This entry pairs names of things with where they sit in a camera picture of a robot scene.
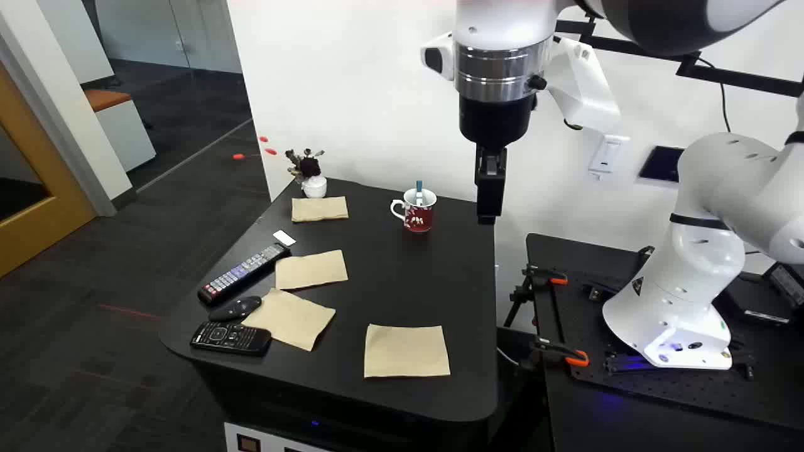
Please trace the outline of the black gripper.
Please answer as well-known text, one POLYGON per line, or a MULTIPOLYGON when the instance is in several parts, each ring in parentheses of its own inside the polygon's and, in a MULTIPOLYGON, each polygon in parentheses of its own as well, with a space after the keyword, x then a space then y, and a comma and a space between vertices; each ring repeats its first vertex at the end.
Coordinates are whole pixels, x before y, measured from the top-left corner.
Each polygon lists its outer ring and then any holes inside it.
POLYGON ((530 113, 538 106, 532 96, 510 103, 461 100, 461 133, 484 147, 496 147, 492 167, 487 154, 476 147, 476 189, 477 189, 477 220, 492 224, 504 214, 509 147, 527 133, 530 113))

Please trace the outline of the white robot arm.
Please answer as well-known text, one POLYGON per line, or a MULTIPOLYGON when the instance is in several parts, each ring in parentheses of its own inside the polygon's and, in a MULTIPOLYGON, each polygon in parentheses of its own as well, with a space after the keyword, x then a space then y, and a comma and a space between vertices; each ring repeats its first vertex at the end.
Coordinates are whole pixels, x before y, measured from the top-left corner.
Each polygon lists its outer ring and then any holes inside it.
MULTIPOLYGON (((477 218, 504 211, 509 146, 525 135, 541 92, 564 121, 608 133, 620 111, 592 44, 560 37, 579 4, 657 56, 713 44, 785 0, 458 0, 448 78, 461 130, 476 142, 477 218)), ((679 195, 663 244, 603 303, 603 322, 658 369, 730 369, 731 332, 713 299, 745 270, 747 250, 804 260, 801 135, 781 147, 740 133, 695 141, 679 160, 679 195)))

